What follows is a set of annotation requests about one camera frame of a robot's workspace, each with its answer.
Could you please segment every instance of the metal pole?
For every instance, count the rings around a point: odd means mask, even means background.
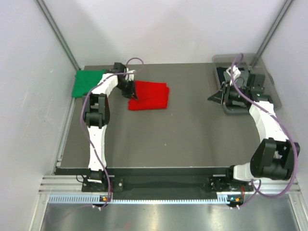
[[[76,59],[74,58],[71,50],[69,49],[63,35],[61,34],[57,24],[55,23],[52,15],[50,14],[44,0],[35,0],[35,2],[37,3],[39,9],[42,11],[42,13],[44,14],[48,24],[51,26],[51,29],[53,30],[55,36],[57,37],[58,41],[60,42],[64,52],[66,53],[68,59],[71,61],[73,67],[76,70],[80,70],[80,67],[76,61]]]
[[[265,39],[263,40],[260,48],[258,49],[253,61],[251,62],[251,67],[254,67],[257,62],[259,61],[260,57],[262,56],[264,50],[267,48],[271,38],[273,37],[273,35],[275,34],[276,30],[278,29],[279,25],[281,24],[284,16],[286,15],[286,13],[288,12],[288,10],[290,9],[292,3],[294,2],[294,0],[286,0],[282,6],[282,8],[279,11],[278,16],[276,17],[274,23],[272,24],[272,26],[270,27],[270,30],[268,32],[268,34],[266,35]]]

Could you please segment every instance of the green cloth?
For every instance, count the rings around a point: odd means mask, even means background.
[[[73,87],[72,97],[82,97],[84,93],[89,92],[102,79],[105,70],[101,71],[77,71]]]

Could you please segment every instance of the wall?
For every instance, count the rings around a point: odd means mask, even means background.
[[[23,231],[55,157],[75,71],[33,0],[0,6],[0,230]]]
[[[266,49],[263,60],[282,101],[278,116],[301,146],[297,179],[308,205],[308,1],[296,0]]]
[[[284,0],[45,0],[80,66],[256,52]]]

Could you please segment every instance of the table surface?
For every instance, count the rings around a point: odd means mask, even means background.
[[[105,68],[110,66],[85,67]],[[135,79],[166,82],[168,108],[129,111],[128,99],[114,89],[105,136],[108,167],[227,167],[250,161],[259,145],[257,128],[251,116],[225,115],[207,100],[218,89],[212,64],[147,64]],[[88,167],[81,107],[82,99],[76,99],[61,167]]]
[[[256,196],[240,210],[229,210],[226,205],[108,205],[101,212],[79,207],[49,204],[41,230],[299,231],[287,195],[279,199]],[[58,224],[52,226],[48,216]]]

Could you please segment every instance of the folded red cloth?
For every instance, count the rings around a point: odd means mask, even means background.
[[[131,99],[128,109],[132,111],[167,108],[169,88],[166,83],[135,81],[138,100]]]

